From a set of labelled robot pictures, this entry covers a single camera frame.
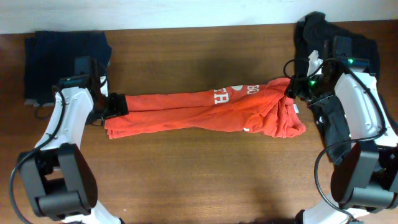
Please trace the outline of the orange red printed t-shirt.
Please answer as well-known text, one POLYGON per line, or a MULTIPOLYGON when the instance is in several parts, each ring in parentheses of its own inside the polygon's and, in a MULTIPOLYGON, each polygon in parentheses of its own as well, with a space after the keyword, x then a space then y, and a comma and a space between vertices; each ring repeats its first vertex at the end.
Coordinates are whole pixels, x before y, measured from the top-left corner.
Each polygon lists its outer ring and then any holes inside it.
POLYGON ((127 96, 128 114, 107 120, 104 127, 111 139, 184 128, 292 138, 306 128, 293 100, 284 95, 288 85, 288 78, 277 78, 196 93, 127 96))

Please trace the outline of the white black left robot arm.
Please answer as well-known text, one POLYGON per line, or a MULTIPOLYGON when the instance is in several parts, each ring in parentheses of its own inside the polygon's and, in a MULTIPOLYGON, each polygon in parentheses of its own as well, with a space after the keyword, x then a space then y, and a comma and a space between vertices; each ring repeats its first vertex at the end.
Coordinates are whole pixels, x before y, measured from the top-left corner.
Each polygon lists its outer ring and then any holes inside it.
POLYGON ((53 87, 55 106, 47 129, 29 152, 19 155, 19 174, 34 214, 64 223, 115 223, 98 200, 96 179, 80 151, 90 116, 104 118, 109 100, 106 77, 63 78, 53 87))

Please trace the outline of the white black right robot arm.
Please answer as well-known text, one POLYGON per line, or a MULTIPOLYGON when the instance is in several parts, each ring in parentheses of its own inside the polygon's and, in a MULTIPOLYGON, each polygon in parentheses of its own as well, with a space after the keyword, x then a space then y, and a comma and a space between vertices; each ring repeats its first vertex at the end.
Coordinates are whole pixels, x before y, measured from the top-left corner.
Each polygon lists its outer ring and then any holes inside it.
POLYGON ((296 223, 359 223, 359 218, 382 210, 397 208, 397 134, 377 92, 377 80, 368 72, 365 59, 329 57, 320 59, 313 51, 304 58, 308 63, 305 77, 294 75, 285 94, 299 97, 309 105, 338 98, 349 138, 322 150, 314 165, 326 153, 340 146, 351 149, 334 168, 330 189, 312 208, 300 211, 296 223))

